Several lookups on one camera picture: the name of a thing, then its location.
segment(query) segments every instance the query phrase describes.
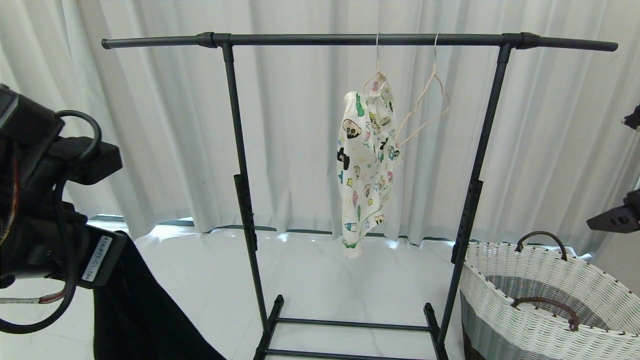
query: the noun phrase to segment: rack foot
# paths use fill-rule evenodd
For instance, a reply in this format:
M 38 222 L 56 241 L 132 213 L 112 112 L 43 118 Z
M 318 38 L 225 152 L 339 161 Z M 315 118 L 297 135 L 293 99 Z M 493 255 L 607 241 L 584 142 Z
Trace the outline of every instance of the rack foot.
M 403 357 L 380 357 L 380 356 L 362 356 L 362 355 L 349 355 L 349 354 L 331 354 L 325 352 L 308 352 L 308 351 L 296 351 L 296 350 L 280 350 L 269 348 L 273 333 L 275 332 L 276 325 L 278 323 L 295 323 L 302 325 L 324 325 L 324 326 L 341 326 L 341 327 L 360 327 L 366 329 L 384 329 L 384 330 L 403 330 L 403 331 L 424 331 L 431 335 L 431 341 L 433 342 L 434 350 L 436 352 L 437 360 L 449 360 L 447 357 L 447 351 L 444 346 L 438 344 L 438 336 L 440 335 L 440 328 L 438 326 L 438 320 L 436 319 L 435 312 L 431 303 L 424 305 L 424 316 L 427 319 L 428 326 L 416 326 L 416 325 L 396 325 L 389 323 L 365 323 L 365 322 L 341 322 L 331 320 L 313 320 L 313 319 L 297 319 L 297 318 L 281 318 L 280 312 L 284 305 L 284 297 L 278 295 L 273 303 L 273 309 L 269 314 L 267 320 L 267 331 L 262 333 L 262 338 L 258 347 L 255 349 L 255 356 L 253 360 L 264 360 L 268 355 L 280 355 L 280 356 L 296 356 L 296 357 L 308 357 L 314 359 L 345 359 L 345 360 L 416 360 L 407 359 Z

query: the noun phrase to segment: basket rim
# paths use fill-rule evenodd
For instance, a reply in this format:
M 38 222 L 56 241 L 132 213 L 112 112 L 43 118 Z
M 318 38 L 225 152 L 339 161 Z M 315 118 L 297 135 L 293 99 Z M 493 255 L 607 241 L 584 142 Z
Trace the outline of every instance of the basket rim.
M 474 242 L 474 243 L 469 243 L 469 246 L 486 246 L 486 245 L 492 245 L 492 246 L 497 246 L 497 247 L 510 247 L 510 246 L 514 246 L 511 243 L 491 243 L 491 242 Z M 547 252 L 548 249 L 544 249 L 541 247 L 536 247 L 535 245 L 525 245 L 524 246 L 525 249 L 530 250 L 530 251 L 545 251 Z M 622 284 L 622 282 L 619 282 L 618 280 L 616 280 L 613 276 L 611 276 L 610 274 L 607 274 L 607 272 L 604 272 L 603 270 L 601 270 L 600 268 L 598 268 L 597 266 L 588 263 L 587 261 L 584 261 L 580 258 L 578 258 L 577 256 L 568 256 L 569 261 L 578 261 L 580 263 L 583 264 L 583 266 L 592 266 L 593 268 L 598 269 L 599 271 L 601 271 L 606 277 L 608 277 L 608 280 L 611 280 L 611 282 L 614 282 L 616 284 L 616 286 L 619 286 L 621 289 L 626 290 L 626 292 L 628 292 L 629 294 L 631 294 L 633 297 L 635 297 L 637 299 L 638 302 L 640 302 L 640 298 L 633 292 L 631 292 L 631 290 L 629 290 L 624 284 Z M 483 274 L 481 274 L 479 271 L 477 271 L 472 265 L 470 265 L 467 262 L 467 259 L 465 258 L 464 263 L 463 263 L 464 267 L 467 268 L 468 270 L 470 270 L 474 276 L 478 277 L 479 279 L 482 279 L 482 282 L 484 283 L 485 286 L 487 286 L 487 284 L 489 284 L 491 290 L 500 297 L 500 299 L 503 301 L 503 303 L 505 305 L 511 306 L 512 303 L 515 301 L 514 298 L 507 296 L 504 292 L 502 292 L 502 290 L 498 289 L 495 287 L 494 283 L 492 283 L 491 281 L 489 281 Z M 538 312 L 539 314 L 542 314 L 544 312 L 549 313 L 549 311 L 544 311 L 542 309 L 533 309 L 533 311 Z M 545 316 L 545 315 L 539 315 L 539 316 L 544 316 L 545 318 L 552 320 L 554 322 L 558 322 L 559 325 L 566 325 L 566 320 L 562 317 L 562 316 L 558 316 L 558 317 L 549 317 L 549 316 Z M 620 336 L 624 336 L 624 337 L 628 337 L 628 338 L 640 338 L 640 333 L 633 333 L 633 332 L 625 332 L 625 331 L 610 331 L 610 330 L 605 330 L 605 329 L 601 329 L 599 327 L 592 327 L 592 326 L 586 326 L 586 325 L 582 325 L 580 327 L 579 331 L 587 331 L 587 332 L 591 332 L 594 334 L 599 334 L 602 335 L 604 334 L 608 334 L 611 336 L 615 336 L 617 338 L 620 338 Z

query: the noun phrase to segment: curtain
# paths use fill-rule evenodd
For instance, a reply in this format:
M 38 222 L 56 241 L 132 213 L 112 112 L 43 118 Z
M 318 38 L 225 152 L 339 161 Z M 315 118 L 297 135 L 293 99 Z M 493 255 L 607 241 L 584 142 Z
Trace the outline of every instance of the curtain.
M 605 239 L 585 220 L 620 203 L 640 176 L 640 136 L 620 124 L 640 99 L 639 17 L 635 0 L 0 0 L 0 80 L 99 121 L 124 169 L 94 186 L 69 184 L 65 196 L 88 215 L 123 215 L 135 237 L 188 216 L 199 231 L 241 223 L 225 67 L 219 49 L 107 51 L 102 38 L 528 31 L 615 41 L 615 53 L 512 52 L 472 233 L 514 241 L 544 229 L 584 253 Z M 375 48 L 234 52 L 255 223 L 339 235 L 342 99 L 375 71 Z M 431 74 L 433 47 L 382 47 L 380 56 L 401 120 Z M 392 214 L 374 232 L 455 238 L 496 57 L 492 47 L 437 47 L 451 110 L 405 145 Z M 445 106 L 433 86 L 406 133 Z M 63 135 L 91 132 L 67 118 Z

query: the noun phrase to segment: basket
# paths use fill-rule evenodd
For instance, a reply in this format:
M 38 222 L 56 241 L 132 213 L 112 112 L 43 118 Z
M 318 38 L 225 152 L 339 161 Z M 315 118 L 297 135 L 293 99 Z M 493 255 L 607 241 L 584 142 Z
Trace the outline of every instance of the basket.
M 523 246 L 538 234 L 561 253 Z M 640 299 L 546 231 L 470 243 L 460 298 L 467 360 L 640 358 Z

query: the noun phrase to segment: black metal clothing rack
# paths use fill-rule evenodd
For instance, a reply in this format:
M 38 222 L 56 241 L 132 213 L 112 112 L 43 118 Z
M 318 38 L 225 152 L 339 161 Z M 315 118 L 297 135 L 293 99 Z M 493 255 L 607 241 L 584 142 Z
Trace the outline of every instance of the black metal clothing rack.
M 264 359 L 268 355 L 280 356 L 298 356 L 313 357 L 318 359 L 396 359 L 396 357 L 376 357 L 376 356 L 359 356 L 347 354 L 329 354 L 319 352 L 305 352 L 293 350 L 279 350 L 269 348 L 276 325 L 279 323 L 295 323 L 305 325 L 328 325 L 340 327 L 363 327 L 369 329 L 390 329 L 404 331 L 424 331 L 431 335 L 433 346 L 435 348 L 438 360 L 448 360 L 445 350 L 445 337 L 451 320 L 456 293 L 458 291 L 458 283 L 462 273 L 463 262 L 467 253 L 471 229 L 476 216 L 476 210 L 480 199 L 483 182 L 480 180 L 480 171 L 484 160 L 489 135 L 493 124 L 493 118 L 498 105 L 498 98 L 502 88 L 502 82 L 509 62 L 511 50 L 531 49 L 533 47 L 557 47 L 564 49 L 583 49 L 595 51 L 615 51 L 618 45 L 614 42 L 602 42 L 594 40 L 576 40 L 567 38 L 549 38 L 541 37 L 531 33 L 505 33 L 497 35 L 481 35 L 481 34 L 437 34 L 438 45 L 462 45 L 462 46 L 497 46 L 499 48 L 497 67 L 493 77 L 493 85 L 487 104 L 484 123 L 480 133 L 480 141 L 478 143 L 476 158 L 474 160 L 471 178 L 467 188 L 467 197 L 465 199 L 464 208 L 460 218 L 460 227 L 456 237 L 456 243 L 453 247 L 451 261 L 454 263 L 454 269 L 451 276 L 451 284 L 449 286 L 449 294 L 444 309 L 444 315 L 440 326 L 435 316 L 435 312 L 430 303 L 424 306 L 424 315 L 428 326 L 409 326 L 394 325 L 385 323 L 362 323 L 362 322 L 344 322 L 344 321 L 327 321 L 312 320 L 301 318 L 284 318 L 280 316 L 280 311 L 284 305 L 284 298 L 278 295 L 271 313 L 267 316 L 264 304 L 264 294 L 262 292 L 262 283 L 260 281 L 260 273 L 258 269 L 258 261 L 255 252 L 258 249 L 257 237 L 255 234 L 255 226 L 253 223 L 253 209 L 251 205 L 251 195 L 249 191 L 249 178 L 246 167 L 246 157 L 244 155 L 244 140 L 242 132 L 242 124 L 240 120 L 240 106 L 238 103 L 238 93 L 236 85 L 236 70 L 234 68 L 233 47 L 239 45 L 434 45 L 436 34 L 331 34 L 331 35 L 234 35 L 229 33 L 201 33 L 194 36 L 186 37 L 150 37 L 150 38 L 128 38 L 102 40 L 102 46 L 105 49 L 114 49 L 117 47 L 150 47 L 150 46 L 177 46 L 177 45 L 199 45 L 204 47 L 221 47 L 225 66 L 227 69 L 227 83 L 229 89 L 229 98 L 231 102 L 231 114 L 234 123 L 234 133 L 236 136 L 236 148 L 238 162 L 240 164 L 240 174 L 234 175 L 236 184 L 236 192 L 238 203 L 240 205 L 240 214 L 244 228 L 244 238 L 249 253 L 249 262 L 253 275 L 253 285 L 255 286 L 255 294 L 258 301 L 258 309 L 260 311 L 260 320 L 262 322 L 262 338 L 255 351 L 254 360 Z

